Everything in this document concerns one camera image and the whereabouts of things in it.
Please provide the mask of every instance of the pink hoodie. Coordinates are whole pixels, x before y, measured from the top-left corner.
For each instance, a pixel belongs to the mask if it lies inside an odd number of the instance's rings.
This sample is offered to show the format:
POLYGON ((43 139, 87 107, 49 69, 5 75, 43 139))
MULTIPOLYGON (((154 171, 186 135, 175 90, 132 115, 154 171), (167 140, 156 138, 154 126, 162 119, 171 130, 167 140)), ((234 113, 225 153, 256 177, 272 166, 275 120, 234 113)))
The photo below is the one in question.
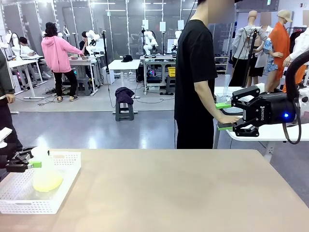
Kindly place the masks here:
POLYGON ((81 50, 57 36, 43 38, 42 49, 47 66, 55 73, 67 73, 72 70, 68 52, 82 54, 81 50))

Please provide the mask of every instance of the woman in pink hoodie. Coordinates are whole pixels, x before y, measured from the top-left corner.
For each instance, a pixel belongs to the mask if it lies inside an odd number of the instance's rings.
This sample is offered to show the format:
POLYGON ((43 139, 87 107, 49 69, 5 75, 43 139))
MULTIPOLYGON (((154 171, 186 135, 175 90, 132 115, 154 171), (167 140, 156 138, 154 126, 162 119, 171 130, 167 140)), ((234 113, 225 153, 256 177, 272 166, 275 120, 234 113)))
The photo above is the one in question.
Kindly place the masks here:
POLYGON ((84 56, 82 51, 73 47, 63 38, 57 37, 57 28, 54 23, 46 23, 46 34, 42 40, 42 49, 47 66, 53 71, 56 80, 56 94, 58 102, 62 97, 62 74, 68 78, 71 84, 70 101, 77 100, 77 80, 74 71, 71 69, 68 52, 84 56))

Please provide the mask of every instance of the white shirt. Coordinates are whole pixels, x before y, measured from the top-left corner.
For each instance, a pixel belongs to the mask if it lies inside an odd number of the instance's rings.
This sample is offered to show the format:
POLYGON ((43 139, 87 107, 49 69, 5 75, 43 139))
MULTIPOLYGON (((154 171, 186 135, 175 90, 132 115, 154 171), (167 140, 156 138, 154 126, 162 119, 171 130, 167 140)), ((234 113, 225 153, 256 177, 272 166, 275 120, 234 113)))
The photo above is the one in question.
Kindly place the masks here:
POLYGON ((257 29, 261 40, 266 41, 267 36, 261 28, 256 28, 254 25, 248 25, 240 28, 235 36, 232 45, 232 55, 236 59, 248 59, 249 47, 252 44, 253 32, 257 29))
POLYGON ((28 55, 29 53, 32 53, 34 52, 33 50, 31 50, 28 46, 23 46, 23 45, 20 45, 20 54, 22 56, 25 56, 25 55, 28 55))
POLYGON ((306 29, 305 32, 301 33, 296 39, 295 39, 295 46, 293 49, 293 53, 290 54, 291 62, 299 57, 301 54, 307 52, 309 50, 309 28, 306 29))
MULTIPOLYGON (((273 28, 271 28, 270 26, 267 27, 267 29, 265 31, 265 34, 267 35, 267 37, 270 35, 272 30, 273 30, 273 28)), ((265 42, 263 41, 261 46, 258 47, 258 49, 263 48, 264 47, 264 43, 265 42)), ((255 56, 257 56, 257 61, 256 61, 256 65, 255 65, 256 68, 262 68, 262 67, 265 67, 267 65, 268 54, 263 52, 263 50, 258 52, 258 53, 256 53, 255 56)))

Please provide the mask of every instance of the man in black t-shirt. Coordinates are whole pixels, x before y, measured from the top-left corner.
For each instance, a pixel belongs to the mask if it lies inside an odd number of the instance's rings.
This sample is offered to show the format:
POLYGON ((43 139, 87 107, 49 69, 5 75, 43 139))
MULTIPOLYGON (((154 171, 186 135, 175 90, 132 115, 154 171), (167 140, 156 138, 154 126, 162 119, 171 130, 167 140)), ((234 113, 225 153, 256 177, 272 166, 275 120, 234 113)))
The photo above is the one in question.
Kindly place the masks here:
MULTIPOLYGON (((88 37, 86 36, 86 31, 82 32, 82 37, 83 37, 83 40, 79 42, 79 49, 84 51, 85 56, 89 56, 90 54, 86 49, 86 47, 88 46, 88 37)), ((87 66, 85 66, 85 71, 86 71, 88 78, 91 78, 91 72, 87 66)))
POLYGON ((215 106, 217 70, 207 18, 208 0, 198 0, 196 13, 178 41, 174 116, 178 126, 177 149, 212 149, 213 118, 221 123, 239 119, 224 115, 215 106))

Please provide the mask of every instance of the hand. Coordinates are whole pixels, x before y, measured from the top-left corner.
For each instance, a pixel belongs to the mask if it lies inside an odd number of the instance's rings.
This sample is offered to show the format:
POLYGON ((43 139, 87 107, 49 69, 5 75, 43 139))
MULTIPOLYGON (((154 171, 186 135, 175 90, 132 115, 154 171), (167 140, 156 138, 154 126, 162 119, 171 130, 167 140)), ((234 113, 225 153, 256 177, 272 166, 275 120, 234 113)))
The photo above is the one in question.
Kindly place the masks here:
POLYGON ((228 116, 222 114, 222 116, 218 119, 218 121, 222 124, 224 123, 235 123, 240 119, 240 117, 237 116, 228 116))
POLYGON ((282 57, 283 57, 283 53, 281 53, 281 52, 274 52, 274 53, 272 54, 272 56, 273 56, 273 57, 282 58, 282 57))
POLYGON ((283 66, 284 66, 284 67, 288 67, 288 66, 290 65, 290 61, 291 61, 291 57, 288 56, 288 57, 284 60, 283 66))
POLYGON ((8 103, 11 104, 15 101, 15 94, 6 94, 6 99, 8 100, 8 103))

